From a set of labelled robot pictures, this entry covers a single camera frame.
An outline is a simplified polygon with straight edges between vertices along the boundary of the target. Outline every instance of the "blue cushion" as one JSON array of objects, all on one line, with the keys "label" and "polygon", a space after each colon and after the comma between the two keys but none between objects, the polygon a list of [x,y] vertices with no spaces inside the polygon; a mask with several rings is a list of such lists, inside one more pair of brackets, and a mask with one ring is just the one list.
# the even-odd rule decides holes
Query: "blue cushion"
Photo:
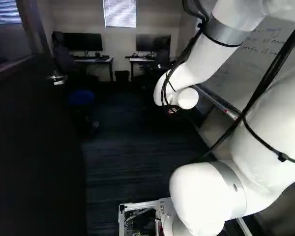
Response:
[{"label": "blue cushion", "polygon": [[69,105],[84,106],[94,102],[95,95],[88,90],[76,90],[68,96]]}]

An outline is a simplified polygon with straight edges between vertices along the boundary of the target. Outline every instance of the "whiteboard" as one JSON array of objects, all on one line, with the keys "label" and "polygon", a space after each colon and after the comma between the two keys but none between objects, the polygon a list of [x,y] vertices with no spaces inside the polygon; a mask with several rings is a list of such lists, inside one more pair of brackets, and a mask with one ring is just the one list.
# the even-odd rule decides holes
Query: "whiteboard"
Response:
[{"label": "whiteboard", "polygon": [[[220,69],[202,85],[242,111],[294,29],[293,22],[265,18]],[[278,81],[292,70],[295,70],[295,47],[275,80]]]}]

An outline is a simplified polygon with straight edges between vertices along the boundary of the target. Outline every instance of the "computer monitor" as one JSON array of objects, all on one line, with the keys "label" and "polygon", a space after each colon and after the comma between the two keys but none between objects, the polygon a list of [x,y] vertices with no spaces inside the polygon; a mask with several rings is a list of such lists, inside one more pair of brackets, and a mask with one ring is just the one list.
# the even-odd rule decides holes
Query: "computer monitor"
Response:
[{"label": "computer monitor", "polygon": [[64,45],[72,51],[102,51],[99,33],[64,33]]},{"label": "computer monitor", "polygon": [[169,51],[171,47],[170,35],[137,34],[136,41],[138,52],[158,52],[161,50]]}]

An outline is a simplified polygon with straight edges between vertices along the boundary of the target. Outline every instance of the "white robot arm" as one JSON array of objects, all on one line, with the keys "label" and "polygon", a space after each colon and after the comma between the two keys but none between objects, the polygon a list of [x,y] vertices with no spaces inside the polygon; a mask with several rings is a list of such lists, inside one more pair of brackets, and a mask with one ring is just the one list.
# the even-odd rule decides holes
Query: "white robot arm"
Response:
[{"label": "white robot arm", "polygon": [[[188,87],[208,80],[266,15],[295,21],[295,0],[219,0],[188,60],[175,70],[166,85],[169,103],[183,109],[193,108],[199,96]],[[166,73],[154,90],[158,106],[162,105],[165,78]]]},{"label": "white robot arm", "polygon": [[[219,0],[212,14],[190,57],[166,87],[172,105],[194,107],[197,92],[188,86],[210,78],[266,15],[295,21],[295,0]],[[165,77],[154,91],[157,105],[162,104]],[[170,180],[171,200],[193,236],[219,234],[225,221],[267,208],[295,182],[295,72],[269,88],[246,120],[259,137],[293,161],[280,161],[242,123],[232,137],[233,160],[177,169]]]}]

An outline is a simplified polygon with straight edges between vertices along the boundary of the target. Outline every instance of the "window blinds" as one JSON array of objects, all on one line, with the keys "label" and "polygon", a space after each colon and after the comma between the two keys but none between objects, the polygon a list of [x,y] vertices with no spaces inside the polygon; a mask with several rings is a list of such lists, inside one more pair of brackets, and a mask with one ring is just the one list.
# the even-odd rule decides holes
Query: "window blinds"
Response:
[{"label": "window blinds", "polygon": [[0,24],[21,24],[15,0],[0,0]]},{"label": "window blinds", "polygon": [[136,0],[103,0],[105,27],[136,27]]}]

